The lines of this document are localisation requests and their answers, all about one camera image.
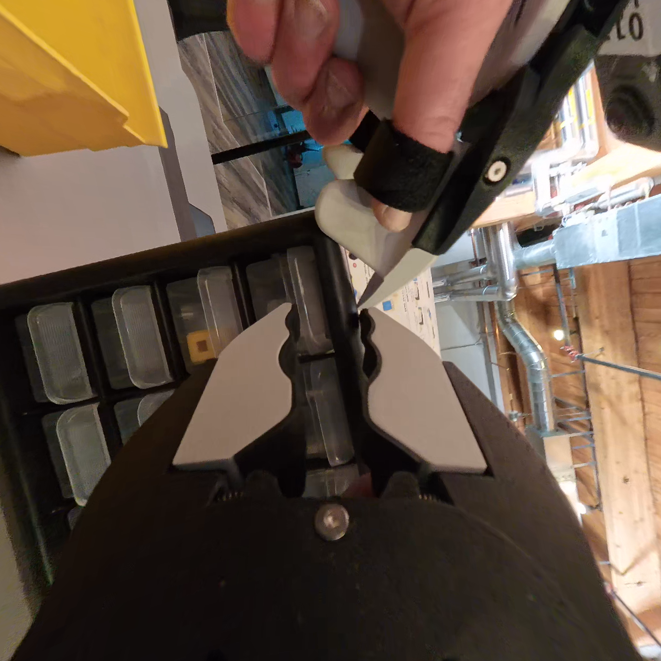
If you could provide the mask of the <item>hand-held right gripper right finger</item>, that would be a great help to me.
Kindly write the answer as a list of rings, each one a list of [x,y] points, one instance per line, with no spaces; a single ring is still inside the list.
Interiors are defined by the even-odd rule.
[[[376,353],[367,416],[378,432],[430,471],[483,475],[488,467],[441,357],[382,310],[364,309]]]

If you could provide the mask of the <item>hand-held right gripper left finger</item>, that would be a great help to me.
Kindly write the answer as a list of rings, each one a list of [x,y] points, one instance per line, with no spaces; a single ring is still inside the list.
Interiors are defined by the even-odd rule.
[[[283,303],[219,354],[173,467],[226,473],[280,473],[305,463],[295,405],[298,314]]]

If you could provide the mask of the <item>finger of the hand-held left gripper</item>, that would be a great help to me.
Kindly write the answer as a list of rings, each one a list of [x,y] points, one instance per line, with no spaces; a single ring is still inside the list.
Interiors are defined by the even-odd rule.
[[[383,302],[396,290],[429,269],[439,257],[412,245],[361,246],[356,256],[373,271],[357,306],[368,309]]]

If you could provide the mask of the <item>clear plastic drawer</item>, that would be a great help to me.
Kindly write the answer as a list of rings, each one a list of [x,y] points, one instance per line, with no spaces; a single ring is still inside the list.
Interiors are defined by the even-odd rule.
[[[333,357],[300,364],[306,457],[331,467],[349,464],[354,447]]]

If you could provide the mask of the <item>black drawer cabinet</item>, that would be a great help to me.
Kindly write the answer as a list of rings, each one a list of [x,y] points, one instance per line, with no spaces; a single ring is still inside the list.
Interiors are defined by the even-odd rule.
[[[121,442],[111,405],[137,389],[111,388],[93,322],[92,303],[119,288],[147,285],[153,296],[166,359],[178,386],[188,373],[166,285],[195,276],[206,267],[228,266],[234,276],[241,322],[247,327],[256,322],[246,273],[248,265],[297,246],[310,246],[315,252],[344,401],[349,419],[353,420],[352,397],[359,394],[361,358],[358,311],[344,252],[317,227],[312,210],[1,286],[1,460],[7,474],[1,478],[1,502],[22,579],[36,590],[38,598],[54,580],[63,546],[70,536],[67,515],[73,508],[73,499],[65,499],[57,483],[41,420],[69,405],[36,400],[15,319],[38,305],[73,304],[75,329],[93,388],[91,402],[100,404],[108,449],[114,458]]]

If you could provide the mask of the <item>set of clear cabinet drawers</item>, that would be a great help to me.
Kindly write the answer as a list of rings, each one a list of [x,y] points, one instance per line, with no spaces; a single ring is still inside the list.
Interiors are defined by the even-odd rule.
[[[303,416],[300,364],[334,358],[315,254],[308,246],[295,247],[248,265],[246,273],[257,320],[283,303],[291,303],[299,314],[295,380],[297,408]],[[190,362],[188,333],[209,330],[218,357],[243,331],[234,285],[228,266],[201,269],[194,277],[166,285],[189,374],[199,365]],[[120,288],[94,301],[91,309],[111,388],[146,391],[111,405],[120,441],[125,444],[174,392],[163,389],[174,384],[174,374],[147,285]],[[36,400],[69,405],[43,417],[41,425],[62,496],[75,502],[67,515],[70,528],[111,462],[100,404],[91,402],[93,388],[74,321],[73,304],[64,302],[34,307],[15,321]],[[354,458],[339,467],[331,467],[325,459],[306,459],[310,469],[305,497],[340,495],[359,475]]]

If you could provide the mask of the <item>person's left hand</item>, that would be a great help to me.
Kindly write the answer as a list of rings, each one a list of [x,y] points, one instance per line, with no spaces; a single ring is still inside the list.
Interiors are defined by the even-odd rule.
[[[450,151],[475,80],[511,1],[384,1],[405,48],[395,128]],[[280,95],[323,145],[350,137],[366,113],[357,65],[332,55],[337,1],[228,1],[227,23],[252,61],[267,64]]]

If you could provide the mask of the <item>printed instruction sheet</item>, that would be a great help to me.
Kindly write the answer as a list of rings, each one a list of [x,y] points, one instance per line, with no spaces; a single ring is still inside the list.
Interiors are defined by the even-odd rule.
[[[349,250],[343,249],[343,252],[354,297],[358,301],[374,275],[374,271]],[[441,356],[430,268],[378,303],[377,308],[408,328],[429,345],[437,355]]]

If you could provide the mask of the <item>silver ceiling pipes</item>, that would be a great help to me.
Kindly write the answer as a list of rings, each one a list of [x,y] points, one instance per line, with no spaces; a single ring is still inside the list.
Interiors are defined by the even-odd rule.
[[[508,260],[492,258],[467,271],[433,281],[434,302],[511,302],[517,295],[517,270]]]

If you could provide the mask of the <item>yellow square item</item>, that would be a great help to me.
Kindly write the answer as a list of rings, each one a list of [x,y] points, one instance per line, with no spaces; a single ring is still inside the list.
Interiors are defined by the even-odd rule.
[[[186,346],[190,362],[200,365],[208,360],[217,358],[209,330],[195,330],[186,335]]]

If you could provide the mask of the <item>black metal bar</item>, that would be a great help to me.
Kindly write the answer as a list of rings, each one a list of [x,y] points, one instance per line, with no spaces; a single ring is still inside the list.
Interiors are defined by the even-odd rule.
[[[288,147],[290,145],[303,143],[310,139],[311,135],[308,131],[303,130],[300,132],[293,132],[269,139],[264,139],[252,144],[240,145],[230,149],[211,154],[211,162],[213,165],[220,165],[226,162],[239,160],[242,158],[250,157],[260,153],[268,152],[273,149],[281,147]]]

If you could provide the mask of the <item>grey metal rod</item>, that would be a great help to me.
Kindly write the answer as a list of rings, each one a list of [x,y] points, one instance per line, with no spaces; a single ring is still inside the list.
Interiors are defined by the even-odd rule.
[[[626,374],[632,374],[635,376],[638,376],[640,378],[645,378],[645,379],[652,379],[655,381],[659,381],[661,379],[660,372],[652,371],[649,369],[643,369],[640,367],[634,367],[634,366],[629,366],[625,364],[620,364],[612,361],[607,361],[599,358],[593,358],[590,356],[587,356],[582,353],[577,353],[574,358],[576,361],[580,361],[582,363],[587,363],[595,366],[600,366],[604,368],[609,368],[609,369],[615,369],[617,371],[626,373]]]

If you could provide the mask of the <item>yellow plastic bin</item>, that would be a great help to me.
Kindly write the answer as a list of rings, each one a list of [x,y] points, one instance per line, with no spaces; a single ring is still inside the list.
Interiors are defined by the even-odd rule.
[[[1,146],[20,156],[167,138],[133,1],[1,2]]]

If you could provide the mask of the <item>silver round air duct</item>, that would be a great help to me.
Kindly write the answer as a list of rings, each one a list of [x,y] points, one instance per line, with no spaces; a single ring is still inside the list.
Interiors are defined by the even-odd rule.
[[[540,434],[555,431],[555,411],[547,357],[539,343],[520,323],[514,306],[519,278],[514,229],[510,223],[483,230],[492,281],[489,299],[496,321],[525,368],[531,415],[529,426]]]

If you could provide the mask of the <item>grey rectangular air duct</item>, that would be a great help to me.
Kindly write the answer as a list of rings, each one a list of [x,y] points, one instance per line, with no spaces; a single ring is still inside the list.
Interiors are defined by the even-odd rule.
[[[660,196],[609,210],[553,234],[558,269],[660,255]]]

